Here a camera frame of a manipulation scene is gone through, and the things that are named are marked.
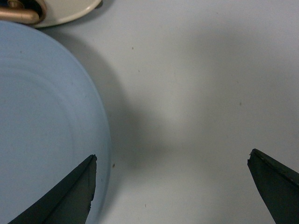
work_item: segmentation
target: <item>light blue plate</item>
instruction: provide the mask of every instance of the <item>light blue plate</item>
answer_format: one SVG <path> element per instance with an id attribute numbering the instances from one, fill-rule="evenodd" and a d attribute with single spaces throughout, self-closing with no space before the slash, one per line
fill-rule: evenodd
<path id="1" fill-rule="evenodd" d="M 101 99 L 57 41 L 0 21 L 0 223 L 17 217 L 91 154 L 98 160 L 87 224 L 99 215 L 110 174 Z"/>

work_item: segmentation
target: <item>white table surface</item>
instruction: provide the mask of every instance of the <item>white table surface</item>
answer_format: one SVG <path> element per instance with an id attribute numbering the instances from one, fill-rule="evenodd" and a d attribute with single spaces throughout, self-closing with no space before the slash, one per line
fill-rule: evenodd
<path id="1" fill-rule="evenodd" d="M 274 223 L 247 159 L 257 148 L 299 171 L 298 1 L 105 0 L 42 31 L 107 111 L 100 223 Z"/>

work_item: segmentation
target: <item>cream-colored object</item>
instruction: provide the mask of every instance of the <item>cream-colored object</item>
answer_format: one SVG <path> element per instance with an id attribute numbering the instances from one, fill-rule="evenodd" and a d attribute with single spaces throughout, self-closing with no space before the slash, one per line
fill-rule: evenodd
<path id="1" fill-rule="evenodd" d="M 95 9 L 102 0 L 45 0 L 47 16 L 36 28 L 58 25 L 78 19 Z"/>

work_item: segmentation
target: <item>gold metal handle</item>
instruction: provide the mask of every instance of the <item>gold metal handle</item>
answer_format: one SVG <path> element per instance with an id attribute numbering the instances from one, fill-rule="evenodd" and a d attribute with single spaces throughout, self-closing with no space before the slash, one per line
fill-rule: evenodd
<path id="1" fill-rule="evenodd" d="M 47 7 L 43 0 L 35 0 L 38 12 L 25 8 L 26 1 L 8 0 L 8 7 L 0 7 L 0 20 L 7 20 L 28 25 L 40 23 L 46 17 Z"/>

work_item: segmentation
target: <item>white surface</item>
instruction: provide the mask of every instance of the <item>white surface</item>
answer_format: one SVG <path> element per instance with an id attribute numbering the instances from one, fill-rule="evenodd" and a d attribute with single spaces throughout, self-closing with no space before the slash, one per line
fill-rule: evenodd
<path id="1" fill-rule="evenodd" d="M 48 27 L 76 20 L 98 6 L 101 0 L 44 0 L 46 18 L 35 27 Z"/>
<path id="2" fill-rule="evenodd" d="M 298 1 L 108 1 L 43 32 L 109 116 L 102 224 L 273 224 L 247 159 L 299 171 Z"/>
<path id="3" fill-rule="evenodd" d="M 110 133 L 80 63 L 43 33 L 0 21 L 0 105 L 0 223 L 16 218 L 91 154 L 98 158 L 97 176 L 86 224 L 98 220 Z"/>

